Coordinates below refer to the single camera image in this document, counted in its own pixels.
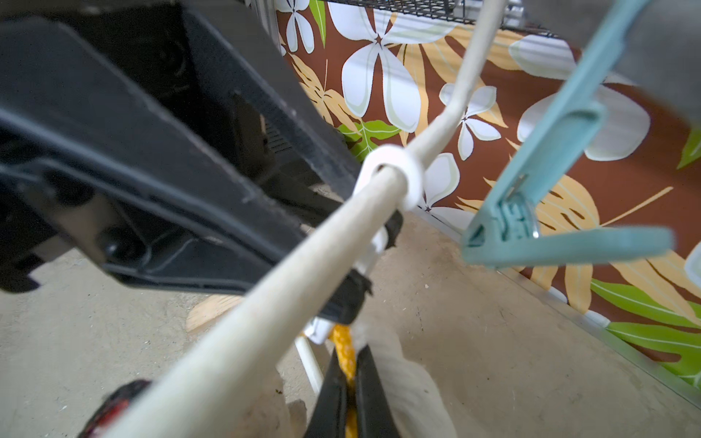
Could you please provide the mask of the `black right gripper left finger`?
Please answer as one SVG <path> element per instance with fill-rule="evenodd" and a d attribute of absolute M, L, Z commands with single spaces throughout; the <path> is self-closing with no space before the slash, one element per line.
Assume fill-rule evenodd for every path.
<path fill-rule="evenodd" d="M 337 352 L 332 353 L 315 410 L 304 438 L 344 438 L 348 409 L 346 375 L 339 364 Z"/>

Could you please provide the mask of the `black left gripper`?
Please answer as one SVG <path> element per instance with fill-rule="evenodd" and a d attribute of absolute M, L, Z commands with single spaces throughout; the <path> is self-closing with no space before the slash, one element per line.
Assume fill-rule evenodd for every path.
<path fill-rule="evenodd" d="M 40 246 L 135 288 L 242 294 L 360 166 L 240 1 L 1 5 L 1 288 Z"/>

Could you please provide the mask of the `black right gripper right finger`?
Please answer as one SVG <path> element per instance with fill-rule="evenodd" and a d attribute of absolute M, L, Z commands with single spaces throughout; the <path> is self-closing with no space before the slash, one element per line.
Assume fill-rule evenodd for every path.
<path fill-rule="evenodd" d="M 399 438 L 369 346 L 357 359 L 355 402 L 359 438 Z"/>

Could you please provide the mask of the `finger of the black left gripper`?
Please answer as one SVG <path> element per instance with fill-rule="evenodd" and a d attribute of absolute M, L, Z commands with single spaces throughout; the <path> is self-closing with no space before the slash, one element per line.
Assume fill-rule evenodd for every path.
<path fill-rule="evenodd" d="M 402 226 L 403 216 L 395 211 L 354 262 L 352 269 L 317 315 L 318 318 L 342 325 L 350 325 L 356 320 L 366 296 L 372 295 L 370 273 L 381 255 L 387 249 L 395 247 Z"/>

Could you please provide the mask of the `white yellow cuff glove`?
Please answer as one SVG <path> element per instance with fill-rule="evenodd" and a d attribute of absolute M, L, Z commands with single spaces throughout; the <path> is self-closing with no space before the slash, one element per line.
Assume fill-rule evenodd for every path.
<path fill-rule="evenodd" d="M 341 372 L 351 394 L 356 393 L 361 350 L 371 351 L 379 380 L 404 437 L 456 437 L 456 428 L 436 383 L 420 364 L 409 361 L 396 331 L 370 315 L 330 333 Z"/>

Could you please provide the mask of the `white clip hanger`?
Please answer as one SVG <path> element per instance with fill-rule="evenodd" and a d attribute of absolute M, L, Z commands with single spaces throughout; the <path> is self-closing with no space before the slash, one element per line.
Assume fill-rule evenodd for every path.
<path fill-rule="evenodd" d="M 449 104 L 406 147 L 369 156 L 361 189 L 319 226 L 232 312 L 107 430 L 109 437 L 230 437 L 291 344 L 330 299 L 398 210 L 416 206 L 425 170 L 464 115 L 501 24 L 487 1 Z"/>

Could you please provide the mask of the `wooden drying rack frame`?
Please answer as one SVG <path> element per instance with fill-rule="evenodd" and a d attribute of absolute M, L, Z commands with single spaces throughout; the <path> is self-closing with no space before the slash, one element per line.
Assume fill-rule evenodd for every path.
<path fill-rule="evenodd" d="M 195 305 L 185 319 L 185 331 L 191 335 L 213 327 L 243 300 L 241 296 L 211 295 Z M 310 386 L 316 395 L 321 387 L 330 362 L 330 352 L 325 344 L 317 345 L 303 335 L 295 339 L 295 348 L 306 372 Z"/>

